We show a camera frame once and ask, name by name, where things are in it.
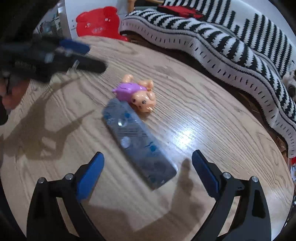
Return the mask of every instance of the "blue pad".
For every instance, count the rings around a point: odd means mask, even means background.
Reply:
[[[199,175],[207,193],[216,200],[219,195],[219,182],[209,168],[209,163],[199,150],[192,154],[192,164]]]
[[[79,54],[87,54],[90,51],[90,47],[86,44],[78,43],[70,39],[63,39],[59,43],[60,46],[64,47],[65,49],[71,49],[76,53]]]
[[[82,199],[86,199],[89,196],[103,168],[104,168],[104,155],[102,153],[97,153],[91,160],[91,163],[89,164],[89,167],[85,172],[84,176],[81,178],[80,182],[77,184],[76,198],[79,202]]]

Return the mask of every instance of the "wood grain surface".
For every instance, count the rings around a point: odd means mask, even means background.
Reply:
[[[274,238],[292,202],[292,180],[272,138],[233,96],[187,65],[135,44],[99,37],[90,55],[108,63],[102,75],[69,71],[49,85],[31,82],[19,107],[0,128],[0,177],[10,208],[24,233],[39,177],[48,181],[75,173],[95,152],[105,156],[98,183],[83,206],[107,241],[191,240],[215,201],[191,164],[200,149],[208,161],[235,178],[259,178]],[[157,106],[145,123],[177,164],[175,178],[152,191],[124,157],[102,121],[101,111],[124,74],[152,79]],[[221,233],[227,232],[235,199]],[[75,233],[65,212],[67,226]]]

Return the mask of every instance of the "red plastic animal-shaped chair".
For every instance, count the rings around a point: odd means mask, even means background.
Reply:
[[[115,7],[104,7],[83,12],[76,18],[79,37],[91,35],[128,41],[128,38],[118,33],[119,17]]]

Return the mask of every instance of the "gray case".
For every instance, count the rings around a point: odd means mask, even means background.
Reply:
[[[128,159],[152,188],[159,188],[177,174],[177,166],[159,147],[156,138],[127,102],[109,101],[103,118]]]

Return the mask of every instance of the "black and white striped blanket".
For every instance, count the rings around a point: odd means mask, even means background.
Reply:
[[[251,94],[269,126],[296,156],[296,107],[281,79],[292,72],[295,47],[266,16],[240,0],[166,0],[164,5],[190,6],[206,21],[155,9],[134,11],[120,25],[147,41],[187,52],[213,76]]]

